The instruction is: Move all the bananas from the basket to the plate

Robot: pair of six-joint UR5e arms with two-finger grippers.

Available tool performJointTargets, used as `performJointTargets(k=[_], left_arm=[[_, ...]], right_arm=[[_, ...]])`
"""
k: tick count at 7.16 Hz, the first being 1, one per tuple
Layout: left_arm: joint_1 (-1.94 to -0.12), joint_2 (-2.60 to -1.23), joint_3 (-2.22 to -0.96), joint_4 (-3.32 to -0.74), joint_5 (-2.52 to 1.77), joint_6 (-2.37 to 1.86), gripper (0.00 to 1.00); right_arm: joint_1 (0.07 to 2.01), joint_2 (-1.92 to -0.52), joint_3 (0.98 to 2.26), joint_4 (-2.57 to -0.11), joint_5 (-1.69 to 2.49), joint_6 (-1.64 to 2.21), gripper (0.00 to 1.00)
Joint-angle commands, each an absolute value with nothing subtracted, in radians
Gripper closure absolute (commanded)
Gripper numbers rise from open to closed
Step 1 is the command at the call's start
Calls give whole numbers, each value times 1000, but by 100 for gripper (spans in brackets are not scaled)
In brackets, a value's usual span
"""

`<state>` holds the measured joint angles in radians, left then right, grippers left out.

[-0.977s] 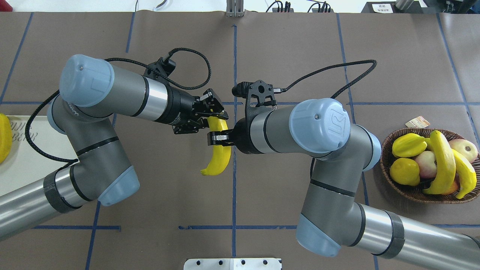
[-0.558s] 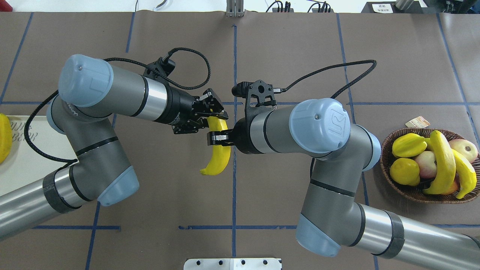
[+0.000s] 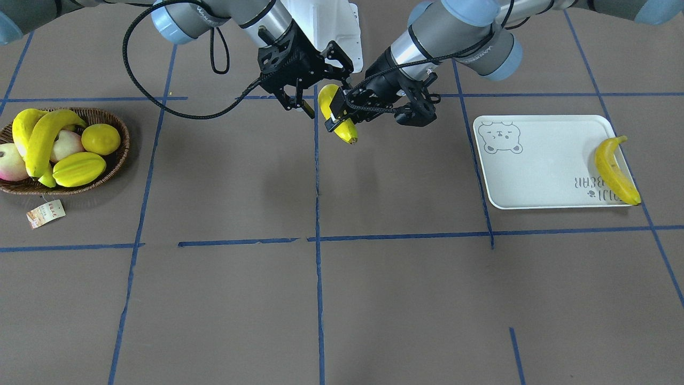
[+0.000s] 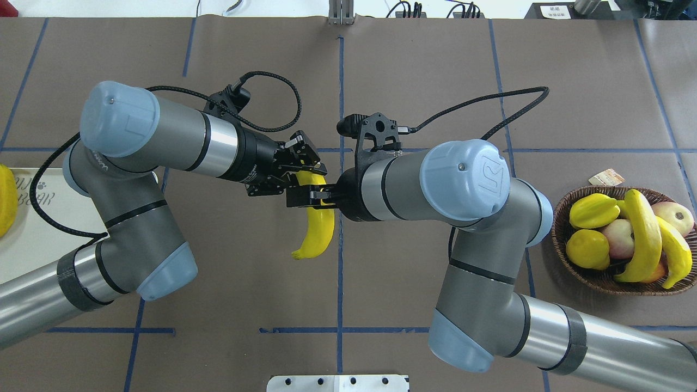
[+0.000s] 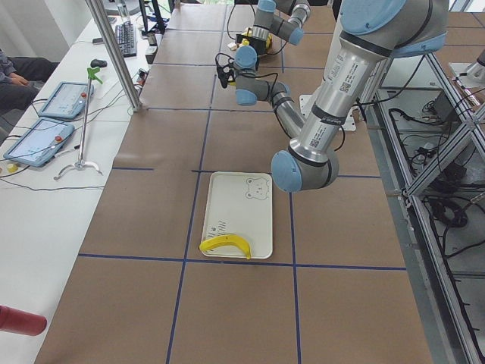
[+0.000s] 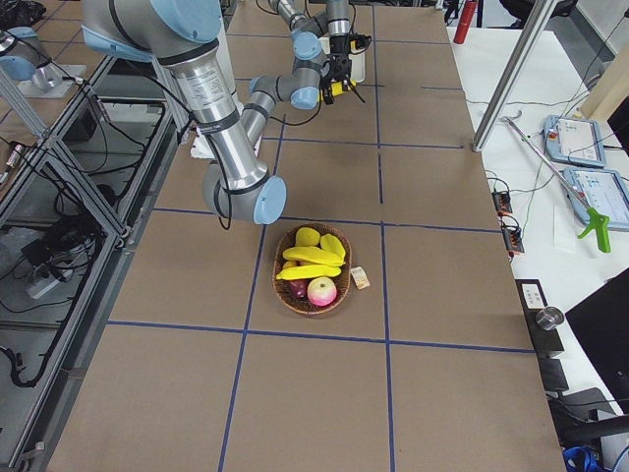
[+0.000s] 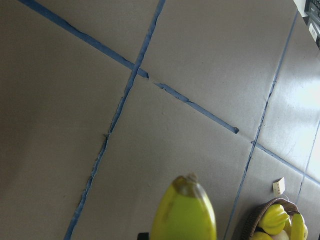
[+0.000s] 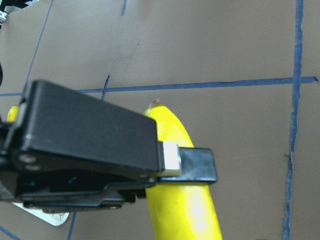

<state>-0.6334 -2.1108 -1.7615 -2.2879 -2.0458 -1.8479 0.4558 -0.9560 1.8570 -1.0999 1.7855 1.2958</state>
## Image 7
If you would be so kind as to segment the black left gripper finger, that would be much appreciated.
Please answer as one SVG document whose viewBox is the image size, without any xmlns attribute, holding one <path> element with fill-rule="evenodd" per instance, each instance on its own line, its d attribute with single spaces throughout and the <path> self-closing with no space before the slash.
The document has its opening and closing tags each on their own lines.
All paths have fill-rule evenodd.
<svg viewBox="0 0 320 240">
<path fill-rule="evenodd" d="M 137 240 L 149 240 L 150 236 L 148 232 L 140 232 L 137 235 Z"/>
</svg>

